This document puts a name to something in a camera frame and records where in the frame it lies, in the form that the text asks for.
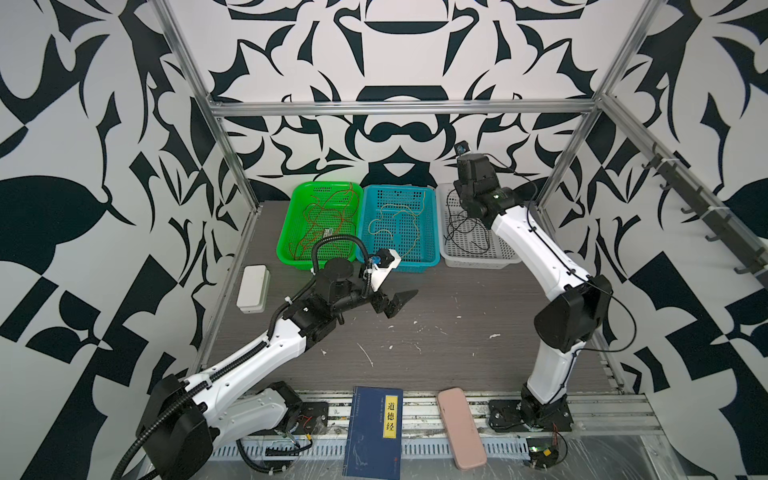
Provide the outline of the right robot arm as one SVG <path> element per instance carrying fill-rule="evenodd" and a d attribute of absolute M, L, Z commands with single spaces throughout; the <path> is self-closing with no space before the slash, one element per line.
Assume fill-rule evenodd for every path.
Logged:
<path fill-rule="evenodd" d="M 567 257 L 534 220 L 531 204 L 500 184 L 487 155 L 460 155 L 457 172 L 461 208 L 515 251 L 549 300 L 534 318 L 539 349 L 512 421 L 514 427 L 543 430 L 566 413 L 576 360 L 607 321 L 610 304 L 623 303 L 605 276 L 592 276 Z"/>

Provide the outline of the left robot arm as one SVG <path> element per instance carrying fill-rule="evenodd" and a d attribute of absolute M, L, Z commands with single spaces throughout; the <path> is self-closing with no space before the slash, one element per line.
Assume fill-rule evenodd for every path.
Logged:
<path fill-rule="evenodd" d="M 153 466 L 148 478 L 189 479 L 219 447 L 285 425 L 301 404 L 292 388 L 276 382 L 251 399 L 245 393 L 343 324 L 345 312 L 371 305 L 392 318 L 416 295 L 409 290 L 388 297 L 381 287 L 400 266 L 399 253 L 370 253 L 354 235 L 319 240 L 311 262 L 311 279 L 277 308 L 264 333 L 205 370 L 169 375 L 153 387 L 136 439 L 112 478 L 123 478 L 144 453 Z"/>

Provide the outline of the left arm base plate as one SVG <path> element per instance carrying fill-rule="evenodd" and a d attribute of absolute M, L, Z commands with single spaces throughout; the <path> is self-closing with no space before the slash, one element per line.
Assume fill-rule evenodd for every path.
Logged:
<path fill-rule="evenodd" d="M 329 407 L 330 404 L 325 401 L 304 402 L 300 407 L 290 410 L 276 427 L 253 431 L 250 436 L 278 433 L 298 436 L 320 434 L 327 429 Z"/>

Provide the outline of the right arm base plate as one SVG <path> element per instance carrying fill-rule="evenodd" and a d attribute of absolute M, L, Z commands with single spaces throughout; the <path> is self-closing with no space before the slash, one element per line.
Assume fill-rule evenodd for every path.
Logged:
<path fill-rule="evenodd" d="M 573 416 L 566 401 L 538 405 L 531 400 L 501 400 L 488 402 L 488 425 L 497 433 L 510 432 L 571 432 Z"/>

